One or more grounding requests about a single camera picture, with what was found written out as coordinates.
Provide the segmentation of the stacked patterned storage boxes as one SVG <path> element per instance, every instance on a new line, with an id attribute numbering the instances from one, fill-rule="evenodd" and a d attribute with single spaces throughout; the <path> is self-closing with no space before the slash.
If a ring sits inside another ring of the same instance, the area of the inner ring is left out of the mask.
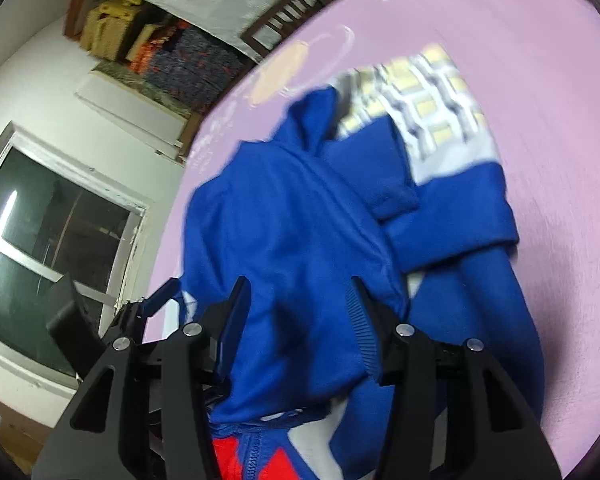
<path id="1" fill-rule="evenodd" d="M 235 48 L 144 0 L 70 0 L 65 36 L 95 72 L 184 118 L 204 116 L 253 62 Z"/>

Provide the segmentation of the dark glass window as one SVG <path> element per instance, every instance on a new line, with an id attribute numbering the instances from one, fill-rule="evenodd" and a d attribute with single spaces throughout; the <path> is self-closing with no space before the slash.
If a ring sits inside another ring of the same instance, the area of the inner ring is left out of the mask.
<path id="1" fill-rule="evenodd" d="M 76 374 L 43 300 L 70 275 L 91 319 L 112 319 L 148 203 L 11 122 L 0 135 L 0 359 L 64 387 Z"/>

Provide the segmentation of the white beige patterned garment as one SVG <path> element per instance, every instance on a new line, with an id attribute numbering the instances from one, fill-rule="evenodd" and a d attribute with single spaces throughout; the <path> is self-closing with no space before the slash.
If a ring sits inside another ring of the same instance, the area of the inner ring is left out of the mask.
<path id="1" fill-rule="evenodd" d="M 346 138 L 389 116 L 418 185 L 500 161 L 486 115 L 440 44 L 346 70 L 329 83 L 339 96 L 336 136 Z"/>

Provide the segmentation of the white board panel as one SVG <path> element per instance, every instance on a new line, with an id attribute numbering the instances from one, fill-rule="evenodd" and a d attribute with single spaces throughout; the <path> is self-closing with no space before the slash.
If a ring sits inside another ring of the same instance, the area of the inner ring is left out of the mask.
<path id="1" fill-rule="evenodd" d="M 162 156 L 175 160 L 186 120 L 101 72 L 89 72 L 74 95 Z"/>

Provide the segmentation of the blue red white jacket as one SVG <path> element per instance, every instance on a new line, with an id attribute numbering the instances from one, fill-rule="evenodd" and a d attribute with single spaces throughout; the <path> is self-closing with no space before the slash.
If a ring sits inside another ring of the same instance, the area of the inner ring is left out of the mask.
<path id="1" fill-rule="evenodd" d="M 314 90 L 272 139 L 244 142 L 194 193 L 184 290 L 199 311 L 238 278 L 251 304 L 210 414 L 225 479 L 361 479 L 379 460 L 393 391 L 367 374 L 347 308 L 352 278 L 430 338 L 480 339 L 535 413 L 544 363 L 510 256 L 500 161 L 417 183 L 392 118 L 336 133 L 340 96 Z"/>

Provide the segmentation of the dark wooden chair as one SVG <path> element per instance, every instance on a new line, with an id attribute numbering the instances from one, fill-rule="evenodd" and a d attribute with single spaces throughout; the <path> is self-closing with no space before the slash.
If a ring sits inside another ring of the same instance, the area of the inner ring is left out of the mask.
<path id="1" fill-rule="evenodd" d="M 276 0 L 240 35 L 240 40 L 266 58 L 315 14 L 335 0 Z"/>

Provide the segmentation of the pink printed bed sheet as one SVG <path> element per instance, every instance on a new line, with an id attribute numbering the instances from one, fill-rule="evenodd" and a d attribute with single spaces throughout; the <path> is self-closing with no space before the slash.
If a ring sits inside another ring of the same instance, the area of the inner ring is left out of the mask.
<path id="1" fill-rule="evenodd" d="M 576 474 L 600 437 L 600 14 L 586 0 L 337 0 L 207 117 L 149 284 L 181 271 L 190 194 L 242 140 L 336 73 L 440 44 L 495 136 L 520 234 L 515 271 L 546 369 L 543 429 Z"/>

